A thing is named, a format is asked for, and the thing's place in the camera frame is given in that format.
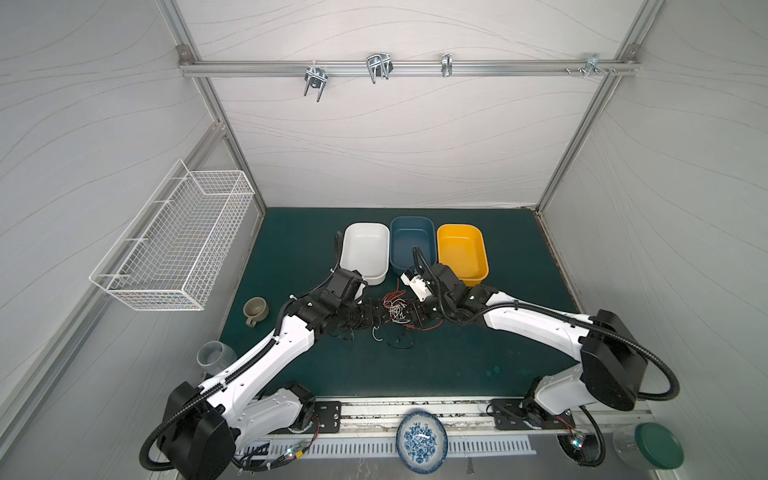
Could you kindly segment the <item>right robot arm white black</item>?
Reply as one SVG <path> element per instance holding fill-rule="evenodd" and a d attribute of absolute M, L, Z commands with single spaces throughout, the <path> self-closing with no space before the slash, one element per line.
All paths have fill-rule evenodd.
<path fill-rule="evenodd" d="M 535 424 L 573 408 L 600 403 L 631 411 L 637 401 L 671 401 L 681 384 L 673 370 L 642 346 L 615 313 L 568 313 L 530 303 L 501 290 L 467 286 L 446 265 L 411 267 L 401 280 L 422 311 L 446 320 L 522 336 L 574 360 L 574 365 L 532 382 L 512 415 Z"/>

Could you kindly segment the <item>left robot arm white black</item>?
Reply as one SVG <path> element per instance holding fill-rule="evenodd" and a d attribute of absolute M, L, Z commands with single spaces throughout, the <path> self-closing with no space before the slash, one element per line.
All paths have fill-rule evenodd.
<path fill-rule="evenodd" d="M 320 285 L 291 296 L 274 329 L 223 371 L 198 386 L 178 385 L 163 419 L 140 447 L 147 471 L 175 470 L 185 479 L 216 479 L 241 448 L 293 425 L 310 399 L 291 388 L 258 399 L 263 388 L 327 330 L 356 310 L 367 281 L 356 270 L 337 267 Z"/>

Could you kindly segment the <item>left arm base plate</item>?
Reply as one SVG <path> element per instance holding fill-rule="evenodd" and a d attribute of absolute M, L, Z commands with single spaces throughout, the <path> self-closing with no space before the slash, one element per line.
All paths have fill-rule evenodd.
<path fill-rule="evenodd" d="M 338 433 L 342 404 L 339 401 L 313 401 L 303 405 L 287 430 L 293 434 Z"/>

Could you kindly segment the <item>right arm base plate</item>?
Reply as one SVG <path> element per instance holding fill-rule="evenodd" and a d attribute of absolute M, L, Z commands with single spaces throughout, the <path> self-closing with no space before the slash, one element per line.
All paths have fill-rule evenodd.
<path fill-rule="evenodd" d="M 551 414 L 530 399 L 492 399 L 485 413 L 493 420 L 494 428 L 500 431 L 571 431 L 575 429 L 569 413 Z"/>

